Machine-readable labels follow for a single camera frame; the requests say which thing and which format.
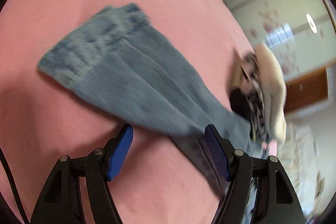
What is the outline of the blue denim jacket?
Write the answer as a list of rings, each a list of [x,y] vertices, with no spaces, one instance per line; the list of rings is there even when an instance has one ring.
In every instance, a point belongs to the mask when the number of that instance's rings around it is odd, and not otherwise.
[[[249,124],[227,110],[137,5],[106,7],[62,38],[38,69],[137,131],[110,185],[125,223],[210,223],[228,184],[204,141],[215,125],[249,152]]]

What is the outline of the lace covered furniture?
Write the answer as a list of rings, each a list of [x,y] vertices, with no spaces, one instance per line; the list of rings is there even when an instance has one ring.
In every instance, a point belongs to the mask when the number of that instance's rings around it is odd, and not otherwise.
[[[308,124],[288,122],[285,143],[277,147],[277,157],[284,167],[307,221],[317,214],[325,189],[319,148]]]

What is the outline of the pink bed blanket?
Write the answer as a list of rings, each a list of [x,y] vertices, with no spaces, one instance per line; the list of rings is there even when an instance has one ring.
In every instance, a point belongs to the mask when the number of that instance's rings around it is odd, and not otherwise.
[[[122,126],[39,73],[37,63],[104,6],[128,3],[138,4],[230,105],[233,60],[252,48],[221,0],[8,0],[1,11],[1,148],[27,214],[60,155],[88,155]],[[219,203],[169,138],[139,127],[109,187],[125,223],[210,223]]]

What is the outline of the brown wooden door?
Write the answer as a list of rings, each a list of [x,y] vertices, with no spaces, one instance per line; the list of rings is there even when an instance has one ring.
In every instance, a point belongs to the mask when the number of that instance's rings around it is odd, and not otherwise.
[[[325,67],[309,72],[286,83],[284,113],[292,113],[329,97]]]

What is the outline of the black white patterned folded garment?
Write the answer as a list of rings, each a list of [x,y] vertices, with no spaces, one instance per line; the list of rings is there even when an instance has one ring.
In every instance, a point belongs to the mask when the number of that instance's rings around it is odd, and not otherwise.
[[[263,92],[258,77],[256,55],[253,52],[247,53],[238,61],[232,90],[236,88],[245,95],[251,108],[250,138],[255,142],[268,143],[270,135],[265,126]]]

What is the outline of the white fluffy folded sweater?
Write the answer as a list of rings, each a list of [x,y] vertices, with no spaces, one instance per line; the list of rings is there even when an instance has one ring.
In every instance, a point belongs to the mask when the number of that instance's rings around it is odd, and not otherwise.
[[[271,139],[284,143],[286,139],[284,76],[275,55],[264,43],[258,44],[254,51],[264,99],[266,130]]]

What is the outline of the floral sliding wardrobe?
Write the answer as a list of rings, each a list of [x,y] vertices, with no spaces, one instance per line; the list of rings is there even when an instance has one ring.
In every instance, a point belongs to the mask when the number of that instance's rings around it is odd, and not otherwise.
[[[324,0],[223,0],[252,46],[264,43],[284,78],[335,61],[335,24]]]

